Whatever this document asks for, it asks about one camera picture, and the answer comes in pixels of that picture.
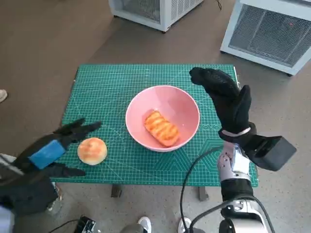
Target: green cutting mat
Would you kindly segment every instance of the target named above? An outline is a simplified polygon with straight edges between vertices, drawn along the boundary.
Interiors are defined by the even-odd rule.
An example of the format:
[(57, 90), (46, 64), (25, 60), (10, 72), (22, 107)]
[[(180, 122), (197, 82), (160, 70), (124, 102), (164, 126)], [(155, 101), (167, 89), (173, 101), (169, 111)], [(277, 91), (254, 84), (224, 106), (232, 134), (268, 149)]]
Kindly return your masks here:
[[(221, 69), (236, 79), (232, 65), (82, 65), (79, 67), (63, 124), (85, 117), (86, 123), (98, 120), (102, 126), (89, 137), (103, 139), (108, 156), (97, 166), (82, 163), (73, 144), (58, 162), (86, 171), (85, 177), (54, 179), (57, 182), (182, 185), (194, 159), (204, 151), (220, 146), (220, 122), (204, 88), (193, 85), (189, 71), (193, 67)], [(181, 149), (158, 153), (135, 142), (125, 125), (125, 112), (131, 99), (154, 85), (173, 85), (188, 92), (197, 102), (201, 122), (197, 134)], [(190, 175), (188, 185), (219, 186), (214, 152), (200, 161)], [(252, 185), (258, 186), (257, 171), (251, 165)]]

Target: robotic arm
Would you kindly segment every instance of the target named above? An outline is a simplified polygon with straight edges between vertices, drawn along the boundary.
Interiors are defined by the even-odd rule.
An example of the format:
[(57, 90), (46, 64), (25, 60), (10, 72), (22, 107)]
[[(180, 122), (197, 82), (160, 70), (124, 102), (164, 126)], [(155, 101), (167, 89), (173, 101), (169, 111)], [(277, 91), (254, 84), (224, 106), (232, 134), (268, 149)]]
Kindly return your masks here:
[(219, 136), (224, 140), (224, 147), (217, 166), (223, 201), (234, 201), (221, 210), (224, 220), (219, 233), (268, 233), (261, 207), (253, 195), (249, 165), (253, 162), (263, 169), (277, 171), (293, 156), (296, 148), (282, 136), (257, 135), (256, 126), (248, 121), (249, 86), (245, 85), (240, 91), (231, 77), (220, 70), (195, 67), (190, 75), (191, 81), (202, 85), (212, 98), (222, 124)]

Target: mesh panel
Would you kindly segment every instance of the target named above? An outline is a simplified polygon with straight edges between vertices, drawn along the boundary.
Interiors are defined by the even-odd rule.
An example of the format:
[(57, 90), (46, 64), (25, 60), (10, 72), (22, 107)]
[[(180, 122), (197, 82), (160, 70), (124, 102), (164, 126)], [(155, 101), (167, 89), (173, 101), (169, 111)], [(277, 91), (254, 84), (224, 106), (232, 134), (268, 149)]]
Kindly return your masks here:
[(293, 67), (311, 46), (311, 22), (244, 5), (229, 47)]
[(172, 0), (171, 20), (174, 20), (176, 17), (177, 17), (177, 0)]
[(178, 15), (184, 13), (184, 0), (178, 0)]
[(135, 15), (160, 22), (160, 0), (121, 0), (122, 9)]

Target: grilled bread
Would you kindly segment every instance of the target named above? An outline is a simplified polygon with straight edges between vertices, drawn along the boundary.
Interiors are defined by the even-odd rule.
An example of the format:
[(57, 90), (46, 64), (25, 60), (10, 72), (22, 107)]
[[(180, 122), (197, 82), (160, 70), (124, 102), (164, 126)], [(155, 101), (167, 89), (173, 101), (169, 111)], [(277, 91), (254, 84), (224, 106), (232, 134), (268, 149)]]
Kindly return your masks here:
[(99, 138), (91, 137), (80, 143), (78, 156), (83, 163), (97, 165), (107, 156), (107, 146)]
[(165, 119), (159, 111), (153, 111), (146, 118), (145, 128), (166, 147), (171, 147), (179, 139), (178, 128)]

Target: person's foot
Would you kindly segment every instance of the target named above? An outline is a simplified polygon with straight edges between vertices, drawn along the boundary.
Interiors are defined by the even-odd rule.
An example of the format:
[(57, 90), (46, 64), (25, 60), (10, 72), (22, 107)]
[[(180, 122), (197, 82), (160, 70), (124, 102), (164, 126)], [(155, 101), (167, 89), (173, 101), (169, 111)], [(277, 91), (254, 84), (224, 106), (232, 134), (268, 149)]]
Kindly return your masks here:
[(141, 217), (140, 220), (138, 220), (138, 224), (141, 225), (147, 233), (151, 233), (151, 221), (148, 217)]
[[(186, 222), (186, 227), (189, 228), (191, 224), (191, 220), (185, 217), (185, 222)], [(178, 224), (178, 233), (184, 233), (184, 232), (186, 232), (186, 228), (184, 226), (183, 220), (180, 219), (179, 224)]]
[(6, 90), (0, 90), (0, 103), (4, 101), (7, 96), (8, 96), (8, 93), (6, 92)]

